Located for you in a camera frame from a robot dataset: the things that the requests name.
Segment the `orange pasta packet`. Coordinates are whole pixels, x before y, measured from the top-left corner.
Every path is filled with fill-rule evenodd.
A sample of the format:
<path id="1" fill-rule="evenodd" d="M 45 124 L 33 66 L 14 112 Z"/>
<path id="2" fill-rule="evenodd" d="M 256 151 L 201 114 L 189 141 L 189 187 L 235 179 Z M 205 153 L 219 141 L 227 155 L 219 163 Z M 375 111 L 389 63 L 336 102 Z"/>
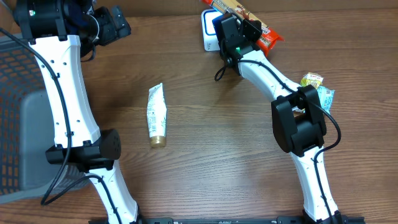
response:
<path id="1" fill-rule="evenodd" d="M 262 34 L 256 44 L 264 52 L 265 56 L 268 56 L 270 49 L 273 48 L 278 40 L 283 40 L 283 38 L 273 29 L 271 29 L 267 24 L 262 22 L 258 17 L 256 17 L 251 11 L 246 9 L 237 0 L 201 0 L 206 5 L 211 6 L 216 11 L 226 14 L 236 13 L 239 19 L 247 19 L 249 21 L 259 21 L 261 23 Z"/>

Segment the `green juice carton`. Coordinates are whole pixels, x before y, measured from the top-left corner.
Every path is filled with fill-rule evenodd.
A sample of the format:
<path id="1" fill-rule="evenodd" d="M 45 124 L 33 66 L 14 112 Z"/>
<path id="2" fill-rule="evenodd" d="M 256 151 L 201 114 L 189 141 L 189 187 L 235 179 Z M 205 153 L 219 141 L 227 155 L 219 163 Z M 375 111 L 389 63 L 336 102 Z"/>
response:
<path id="1" fill-rule="evenodd" d="M 317 73 L 308 72 L 300 81 L 300 85 L 302 87 L 305 86 L 313 86 L 315 89 L 318 89 L 323 84 L 323 77 Z"/>

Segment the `white cream tube gold cap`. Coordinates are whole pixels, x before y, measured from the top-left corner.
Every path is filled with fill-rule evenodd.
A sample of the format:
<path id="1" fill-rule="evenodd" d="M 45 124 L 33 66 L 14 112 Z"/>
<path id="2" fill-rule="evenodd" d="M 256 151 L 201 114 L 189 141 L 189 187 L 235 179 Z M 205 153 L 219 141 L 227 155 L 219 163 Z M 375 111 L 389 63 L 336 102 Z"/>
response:
<path id="1" fill-rule="evenodd" d="M 147 102 L 147 125 L 151 147 L 165 147 L 166 122 L 167 107 L 165 104 L 164 87 L 163 83 L 160 83 L 149 89 Z"/>

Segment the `teal wipes packet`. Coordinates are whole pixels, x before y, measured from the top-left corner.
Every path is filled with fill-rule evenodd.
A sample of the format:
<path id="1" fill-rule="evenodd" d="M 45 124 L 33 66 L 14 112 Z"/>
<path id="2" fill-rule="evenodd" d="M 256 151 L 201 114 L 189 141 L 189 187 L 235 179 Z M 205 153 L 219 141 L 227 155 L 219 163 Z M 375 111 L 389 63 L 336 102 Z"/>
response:
<path id="1" fill-rule="evenodd" d="M 321 107 L 328 113 L 330 113 L 332 104 L 333 104 L 333 98 L 335 91 L 334 90 L 329 90 L 328 88 L 324 86 L 319 86 L 317 89 L 318 96 L 320 99 L 320 104 Z"/>

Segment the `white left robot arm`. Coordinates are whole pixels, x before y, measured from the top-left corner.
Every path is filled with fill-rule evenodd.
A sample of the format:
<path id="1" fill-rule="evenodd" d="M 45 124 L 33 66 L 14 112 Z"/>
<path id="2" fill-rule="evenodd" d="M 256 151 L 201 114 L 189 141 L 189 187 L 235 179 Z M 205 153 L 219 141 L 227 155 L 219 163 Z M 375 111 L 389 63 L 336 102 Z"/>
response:
<path id="1" fill-rule="evenodd" d="M 121 9 L 93 1 L 19 0 L 14 19 L 44 79 L 54 125 L 54 144 L 45 155 L 61 170 L 74 166 L 89 180 L 107 211 L 108 223 L 138 223 L 139 207 L 119 165 L 121 140 L 115 129 L 96 124 L 81 70 L 97 46 L 127 37 L 131 27 Z"/>

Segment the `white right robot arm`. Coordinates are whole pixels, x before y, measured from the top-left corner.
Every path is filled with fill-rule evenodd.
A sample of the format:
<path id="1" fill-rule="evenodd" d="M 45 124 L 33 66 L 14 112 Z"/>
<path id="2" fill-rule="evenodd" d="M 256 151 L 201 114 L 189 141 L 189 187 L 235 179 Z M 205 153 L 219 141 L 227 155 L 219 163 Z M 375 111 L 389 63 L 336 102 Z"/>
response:
<path id="1" fill-rule="evenodd" d="M 289 80 L 268 61 L 256 43 L 261 33 L 258 21 L 227 12 L 212 23 L 225 67 L 235 69 L 271 102 L 273 135 L 295 164 L 305 222 L 342 223 L 323 161 L 325 118 L 330 114 L 321 107 L 317 90 Z"/>

